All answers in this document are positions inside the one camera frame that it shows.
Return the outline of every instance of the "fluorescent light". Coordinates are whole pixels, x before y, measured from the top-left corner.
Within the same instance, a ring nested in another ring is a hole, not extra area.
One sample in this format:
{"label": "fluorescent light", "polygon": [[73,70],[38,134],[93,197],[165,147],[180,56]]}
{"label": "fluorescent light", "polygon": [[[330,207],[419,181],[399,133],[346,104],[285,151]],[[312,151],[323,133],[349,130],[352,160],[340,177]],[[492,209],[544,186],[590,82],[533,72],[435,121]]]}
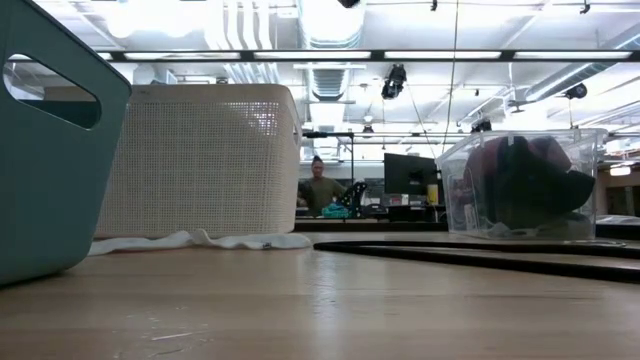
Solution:
{"label": "fluorescent light", "polygon": [[393,137],[393,138],[400,138],[400,137],[410,137],[413,136],[413,133],[401,133],[401,132],[397,132],[397,133],[363,133],[363,132],[357,132],[357,133],[353,133],[353,136],[355,137]]}
{"label": "fluorescent light", "polygon": [[178,53],[155,53],[155,52],[126,52],[129,60],[198,60],[198,59],[220,59],[237,60],[240,53],[237,52],[178,52]]}
{"label": "fluorescent light", "polygon": [[626,59],[631,51],[518,51],[516,59]]}
{"label": "fluorescent light", "polygon": [[296,70],[365,70],[364,64],[293,64]]}
{"label": "fluorescent light", "polygon": [[628,166],[618,166],[609,169],[611,176],[626,176],[631,174],[631,168]]}
{"label": "fluorescent light", "polygon": [[109,53],[98,53],[98,56],[100,56],[101,58],[107,61],[113,60],[113,58],[111,57],[111,54]]}
{"label": "fluorescent light", "polygon": [[9,57],[9,61],[16,61],[16,60],[31,60],[31,58],[22,54],[15,54]]}
{"label": "fluorescent light", "polygon": [[385,59],[497,59],[500,51],[386,51]]}
{"label": "fluorescent light", "polygon": [[256,59],[369,59],[370,51],[258,51],[255,53]]}

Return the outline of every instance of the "black cable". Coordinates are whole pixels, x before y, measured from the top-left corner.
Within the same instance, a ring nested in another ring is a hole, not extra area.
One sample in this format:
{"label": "black cable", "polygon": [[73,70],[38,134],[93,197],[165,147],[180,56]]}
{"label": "black cable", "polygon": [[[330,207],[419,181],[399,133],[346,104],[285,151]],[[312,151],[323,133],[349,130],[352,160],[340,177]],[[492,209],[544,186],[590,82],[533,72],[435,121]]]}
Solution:
{"label": "black cable", "polygon": [[420,116],[420,111],[418,111],[418,106],[416,105],[416,101],[413,98],[413,92],[411,91],[411,86],[409,82],[407,82],[407,90],[409,91],[409,96],[411,97],[411,103],[413,104],[413,110],[416,112],[416,116],[418,117],[418,122],[420,123],[420,127],[422,127],[422,132],[424,133],[424,137],[427,139],[427,145],[429,146],[429,150],[431,150],[431,155],[436,159],[436,152],[433,150],[431,146],[431,140],[429,140],[429,134],[427,133],[427,128],[424,127],[424,122],[422,121],[422,117]]}
{"label": "black cable", "polygon": [[447,109],[447,127],[444,129],[444,140],[442,141],[442,153],[447,145],[447,135],[449,133],[449,123],[451,122],[451,105],[453,104],[453,83],[456,75],[456,51],[458,50],[458,17],[460,15],[460,0],[456,0],[456,21],[453,32],[453,59],[451,60],[451,84],[449,85],[449,106]]}
{"label": "black cable", "polygon": [[394,259],[417,260],[444,264],[478,266],[492,269],[522,271],[546,275],[559,275],[585,279],[640,283],[640,270],[593,265],[555,263],[505,259],[466,254],[449,254],[430,251],[395,249],[395,247],[435,248],[437,250],[470,249],[510,253],[563,254],[599,256],[623,259],[640,259],[640,249],[591,246],[591,245],[529,245],[529,244],[483,244],[418,241],[341,241],[315,244],[314,249],[349,254],[378,256]]}

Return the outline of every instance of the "green shirt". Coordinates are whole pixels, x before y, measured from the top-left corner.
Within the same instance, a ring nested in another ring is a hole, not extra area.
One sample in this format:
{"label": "green shirt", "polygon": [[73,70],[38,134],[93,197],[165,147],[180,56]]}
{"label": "green shirt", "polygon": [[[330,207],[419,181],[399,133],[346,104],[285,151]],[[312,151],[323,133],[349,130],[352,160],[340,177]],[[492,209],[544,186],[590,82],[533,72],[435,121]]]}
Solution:
{"label": "green shirt", "polygon": [[313,207],[309,208],[309,215],[320,216],[322,209],[329,206],[333,202],[334,197],[341,196],[345,188],[337,181],[329,178],[312,178],[309,185],[313,191]]}

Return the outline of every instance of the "clear plastic storage bin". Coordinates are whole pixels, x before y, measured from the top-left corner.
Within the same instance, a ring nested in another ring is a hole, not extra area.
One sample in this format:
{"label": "clear plastic storage bin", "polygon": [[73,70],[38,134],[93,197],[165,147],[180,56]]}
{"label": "clear plastic storage bin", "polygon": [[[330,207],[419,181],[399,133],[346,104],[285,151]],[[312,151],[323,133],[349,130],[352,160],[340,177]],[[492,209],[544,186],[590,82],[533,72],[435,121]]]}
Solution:
{"label": "clear plastic storage bin", "polygon": [[601,129],[472,134],[438,159],[449,231],[593,239]]}

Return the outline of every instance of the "man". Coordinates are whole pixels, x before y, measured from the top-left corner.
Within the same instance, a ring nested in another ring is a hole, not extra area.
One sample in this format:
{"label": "man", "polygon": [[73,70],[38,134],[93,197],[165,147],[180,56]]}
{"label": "man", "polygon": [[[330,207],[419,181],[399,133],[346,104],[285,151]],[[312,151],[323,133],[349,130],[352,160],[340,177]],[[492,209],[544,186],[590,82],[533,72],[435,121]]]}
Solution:
{"label": "man", "polygon": [[313,178],[309,180],[309,185],[313,192],[313,201],[309,204],[309,215],[320,216],[322,209],[333,202],[334,197],[339,197],[345,192],[337,181],[324,177],[324,162],[320,157],[315,156],[311,162],[311,172]]}

